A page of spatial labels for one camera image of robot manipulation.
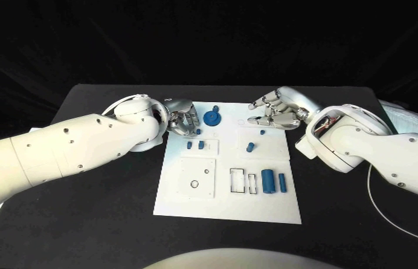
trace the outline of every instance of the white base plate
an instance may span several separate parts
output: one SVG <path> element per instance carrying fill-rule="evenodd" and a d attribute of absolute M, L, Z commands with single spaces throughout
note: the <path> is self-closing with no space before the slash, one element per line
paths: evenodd
<path fill-rule="evenodd" d="M 204 123 L 204 114 L 212 111 L 215 105 L 220 106 L 223 121 L 218 126 L 210 127 Z M 197 139 L 218 142 L 214 142 L 215 148 L 211 145 L 210 150 L 198 151 L 194 155 L 195 152 L 188 151 L 188 137 L 171 132 L 155 215 L 302 224 L 286 132 L 247 122 L 249 117 L 264 115 L 264 108 L 250 111 L 249 104 L 207 102 L 195 102 L 195 107 L 202 134 L 194 137 L 194 146 Z M 266 130 L 266 135 L 260 135 L 260 130 Z M 253 142 L 257 144 L 251 153 L 246 151 L 244 145 L 249 139 L 256 139 Z M 185 157 L 217 161 L 214 198 L 192 196 L 184 191 L 184 184 L 179 185 Z M 246 193 L 231 192 L 231 168 L 243 168 L 246 171 Z M 277 193 L 273 194 L 263 192 L 264 169 L 274 171 Z M 249 190 L 250 173 L 257 175 L 257 194 L 250 194 Z M 280 191 L 279 173 L 286 174 L 287 193 Z"/>

